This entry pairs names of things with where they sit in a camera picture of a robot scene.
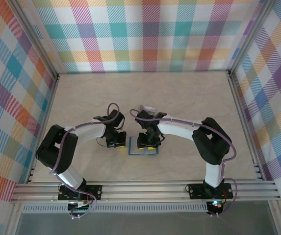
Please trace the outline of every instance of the aluminum rail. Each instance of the aluminum rail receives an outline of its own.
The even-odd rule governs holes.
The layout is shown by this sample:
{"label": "aluminum rail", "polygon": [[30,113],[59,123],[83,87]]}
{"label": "aluminum rail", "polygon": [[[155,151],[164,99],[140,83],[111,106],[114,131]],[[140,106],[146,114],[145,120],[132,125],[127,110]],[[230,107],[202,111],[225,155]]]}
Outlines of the aluminum rail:
{"label": "aluminum rail", "polygon": [[[102,185],[102,196],[98,203],[148,203],[148,202],[198,202],[208,199],[190,200],[185,191],[187,184],[202,181],[107,181],[89,182]],[[280,200],[273,181],[237,180],[237,201]],[[58,201],[59,182],[18,184],[11,203],[65,203]]]}

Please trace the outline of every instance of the metal frame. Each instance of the metal frame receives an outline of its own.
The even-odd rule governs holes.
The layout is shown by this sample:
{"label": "metal frame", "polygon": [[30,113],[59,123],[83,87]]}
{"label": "metal frame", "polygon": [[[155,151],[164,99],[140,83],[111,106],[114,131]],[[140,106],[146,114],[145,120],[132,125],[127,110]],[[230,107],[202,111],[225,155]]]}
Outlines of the metal frame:
{"label": "metal frame", "polygon": [[21,8],[20,4],[16,0],[7,0],[7,3],[11,7],[15,16],[17,17],[19,23],[22,25],[24,32],[30,39],[32,45],[35,47],[36,51],[38,52],[40,58],[42,59],[43,63],[45,64],[49,72],[51,73],[52,77],[57,79],[58,72],[55,70],[51,59],[49,58],[46,50],[43,48],[37,34],[33,30],[33,27],[30,24],[26,15],[24,14],[24,11]]}
{"label": "metal frame", "polygon": [[[202,181],[105,181],[89,182],[102,185],[99,203],[161,203],[202,202],[209,199],[189,199],[187,184],[202,184]],[[237,180],[239,201],[280,200],[273,181]],[[58,201],[59,182],[19,184],[12,196],[12,203],[65,203]]]}
{"label": "metal frame", "polygon": [[[40,57],[44,61],[46,67],[50,70],[52,76],[56,79],[52,95],[49,101],[48,109],[44,118],[42,129],[39,135],[39,146],[48,123],[51,107],[53,104],[54,96],[58,85],[58,73],[56,72],[50,58],[44,50],[40,40],[35,34],[32,25],[26,18],[21,6],[17,0],[7,0],[8,4],[14,11],[15,15],[19,19],[24,31],[30,38],[32,44],[35,46]],[[236,109],[242,124],[242,128],[245,134],[246,142],[248,144],[253,164],[255,167],[257,180],[236,180],[238,185],[238,201],[255,201],[255,200],[267,200],[269,202],[270,210],[274,218],[277,230],[281,234],[281,199],[277,187],[273,181],[266,181],[265,173],[263,172],[261,162],[259,160],[257,150],[252,139],[249,125],[246,120],[244,110],[240,102],[240,97],[237,93],[236,85],[233,76],[243,61],[247,51],[251,44],[255,40],[259,30],[262,27],[263,22],[271,11],[276,0],[266,0],[263,4],[262,10],[254,22],[254,25],[249,32],[247,39],[241,48],[231,71],[227,72],[227,78],[229,81],[231,93],[236,105]],[[12,235],[16,233],[16,229],[19,223],[20,215],[24,212],[56,212],[56,208],[59,208],[61,212],[65,212],[65,202],[59,202],[57,200],[59,182],[47,182],[47,183],[31,183],[36,159],[33,157],[32,164],[28,169],[29,174],[26,178],[26,184],[17,185],[12,197],[12,203],[14,203],[13,211],[8,223],[6,233]],[[102,187],[102,198],[98,201],[99,207],[94,210],[97,212],[106,212],[109,210],[119,211],[121,205],[127,205],[128,208],[138,209],[138,205],[147,205],[149,208],[154,206],[153,210],[156,210],[156,206],[166,205],[167,212],[169,211],[195,211],[204,212],[204,206],[206,200],[190,200],[188,192],[185,191],[185,186],[190,183],[202,183],[201,181],[116,181],[116,182],[89,182],[89,184],[99,184]]]}
{"label": "metal frame", "polygon": [[265,22],[267,16],[269,15],[270,11],[272,10],[274,4],[277,0],[265,0],[263,3],[263,6],[260,10],[259,15],[257,16],[252,28],[250,29],[246,40],[240,49],[232,67],[231,67],[231,73],[234,74],[242,61],[245,58],[246,53],[248,52],[249,48],[253,44],[254,40],[256,39],[256,36],[258,35],[263,23]]}
{"label": "metal frame", "polygon": [[[48,124],[49,116],[50,116],[52,105],[53,105],[53,102],[54,102],[54,98],[55,98],[58,82],[59,82],[59,76],[54,81],[54,84],[53,84],[52,94],[51,94],[51,97],[50,97],[50,100],[49,100],[49,104],[48,104],[48,108],[47,108],[45,117],[43,119],[43,124],[42,124],[41,129],[40,129],[39,137],[38,137],[37,144],[36,144],[36,149],[39,148],[39,146],[40,146],[40,144],[42,142],[42,139],[44,137],[44,133],[46,131],[46,127],[47,127],[47,124]],[[35,153],[33,154],[32,159],[30,160],[30,162],[31,162],[31,164],[29,165],[28,170],[27,170],[28,174],[26,175],[26,178],[25,178],[25,183],[26,184],[31,182],[30,177],[33,175],[32,171],[36,167],[37,159],[35,157]]]}

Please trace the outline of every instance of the checkered wallpaper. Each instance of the checkered wallpaper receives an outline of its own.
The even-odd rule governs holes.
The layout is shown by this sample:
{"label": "checkered wallpaper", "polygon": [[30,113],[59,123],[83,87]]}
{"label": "checkered wallpaper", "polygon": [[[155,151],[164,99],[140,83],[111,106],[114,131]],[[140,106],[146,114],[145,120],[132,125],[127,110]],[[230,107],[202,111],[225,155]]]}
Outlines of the checkered wallpaper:
{"label": "checkered wallpaper", "polygon": [[53,79],[5,0],[0,0],[0,234],[23,183]]}
{"label": "checkered wallpaper", "polygon": [[281,0],[236,75],[260,160],[281,194]]}
{"label": "checkered wallpaper", "polygon": [[20,0],[57,70],[68,73],[225,70],[262,2]]}

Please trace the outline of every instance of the vent grille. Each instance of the vent grille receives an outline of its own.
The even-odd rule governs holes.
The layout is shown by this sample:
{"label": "vent grille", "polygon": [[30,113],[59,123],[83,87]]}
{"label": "vent grille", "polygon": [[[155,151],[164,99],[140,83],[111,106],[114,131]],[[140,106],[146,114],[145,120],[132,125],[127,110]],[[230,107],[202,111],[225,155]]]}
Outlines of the vent grille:
{"label": "vent grille", "polygon": [[[187,203],[104,203],[97,204],[93,212],[206,212],[203,202]],[[65,213],[67,204],[25,204],[22,213]]]}

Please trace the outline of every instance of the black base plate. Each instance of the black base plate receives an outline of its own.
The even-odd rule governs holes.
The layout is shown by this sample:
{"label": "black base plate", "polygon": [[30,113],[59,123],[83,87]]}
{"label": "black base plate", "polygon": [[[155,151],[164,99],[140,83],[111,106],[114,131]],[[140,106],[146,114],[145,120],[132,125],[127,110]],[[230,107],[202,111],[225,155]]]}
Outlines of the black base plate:
{"label": "black base plate", "polygon": [[231,185],[228,183],[224,183],[220,190],[217,190],[215,194],[209,194],[204,184],[188,184],[186,189],[188,188],[189,198],[190,199],[225,199],[225,195],[223,191],[227,195],[227,199],[233,198],[233,192]]}
{"label": "black base plate", "polygon": [[[65,186],[59,188],[59,195],[57,197],[58,201],[78,201],[77,198],[73,198],[69,193],[69,189]],[[89,192],[96,197],[97,200],[101,200],[102,185],[86,185],[85,192]]]}

